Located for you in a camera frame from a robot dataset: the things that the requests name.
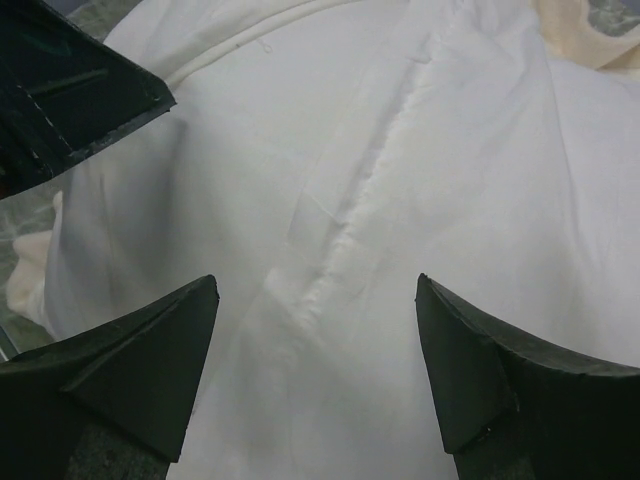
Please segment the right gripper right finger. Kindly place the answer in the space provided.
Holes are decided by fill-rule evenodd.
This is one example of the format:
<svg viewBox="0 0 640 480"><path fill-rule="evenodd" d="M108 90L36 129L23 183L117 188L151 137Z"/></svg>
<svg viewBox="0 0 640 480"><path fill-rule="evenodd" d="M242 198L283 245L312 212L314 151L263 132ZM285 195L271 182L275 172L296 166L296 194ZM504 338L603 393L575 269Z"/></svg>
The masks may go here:
<svg viewBox="0 0 640 480"><path fill-rule="evenodd" d="M635 479L639 371L497 319L427 276L416 312L444 450L462 479Z"/></svg>

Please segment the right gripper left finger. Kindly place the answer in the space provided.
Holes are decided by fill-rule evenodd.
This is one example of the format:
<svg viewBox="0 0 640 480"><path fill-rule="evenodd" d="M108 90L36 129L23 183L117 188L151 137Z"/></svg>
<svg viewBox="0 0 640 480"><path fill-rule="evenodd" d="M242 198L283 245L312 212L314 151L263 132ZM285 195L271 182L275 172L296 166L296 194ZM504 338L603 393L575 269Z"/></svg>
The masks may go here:
<svg viewBox="0 0 640 480"><path fill-rule="evenodd" d="M5 479L163 479L181 455L219 304L201 277L1 366Z"/></svg>

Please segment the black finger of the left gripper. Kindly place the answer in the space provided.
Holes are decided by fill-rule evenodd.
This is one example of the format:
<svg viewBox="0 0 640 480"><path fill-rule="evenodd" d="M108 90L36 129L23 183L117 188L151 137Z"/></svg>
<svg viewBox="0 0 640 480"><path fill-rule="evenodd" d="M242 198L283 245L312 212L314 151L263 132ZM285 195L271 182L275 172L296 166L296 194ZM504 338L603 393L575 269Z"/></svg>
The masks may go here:
<svg viewBox="0 0 640 480"><path fill-rule="evenodd" d="M63 174L175 103L160 78L45 2L2 2L2 198Z"/></svg>

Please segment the white pillow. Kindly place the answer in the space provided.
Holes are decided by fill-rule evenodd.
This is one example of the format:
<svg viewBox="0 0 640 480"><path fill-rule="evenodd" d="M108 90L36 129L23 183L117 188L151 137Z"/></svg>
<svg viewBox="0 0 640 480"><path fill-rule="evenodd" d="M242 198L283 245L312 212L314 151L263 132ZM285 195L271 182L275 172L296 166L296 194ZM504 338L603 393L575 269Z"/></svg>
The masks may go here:
<svg viewBox="0 0 640 480"><path fill-rule="evenodd" d="M638 363L639 84L553 56L527 2L145 1L106 43L177 103L71 173L44 315L215 276L171 478L453 478L421 274Z"/></svg>

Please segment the grey pillowcase with cream ruffle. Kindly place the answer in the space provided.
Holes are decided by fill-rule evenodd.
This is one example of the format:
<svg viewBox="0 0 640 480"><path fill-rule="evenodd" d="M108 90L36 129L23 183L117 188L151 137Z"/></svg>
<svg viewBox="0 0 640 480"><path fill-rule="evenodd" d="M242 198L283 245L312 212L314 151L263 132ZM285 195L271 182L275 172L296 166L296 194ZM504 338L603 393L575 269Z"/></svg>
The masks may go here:
<svg viewBox="0 0 640 480"><path fill-rule="evenodd" d="M595 70L639 69L639 15L621 1L533 1L555 56ZM44 224L61 201L60 184L36 188L1 209L1 274L13 314L31 319L44 285L52 231Z"/></svg>

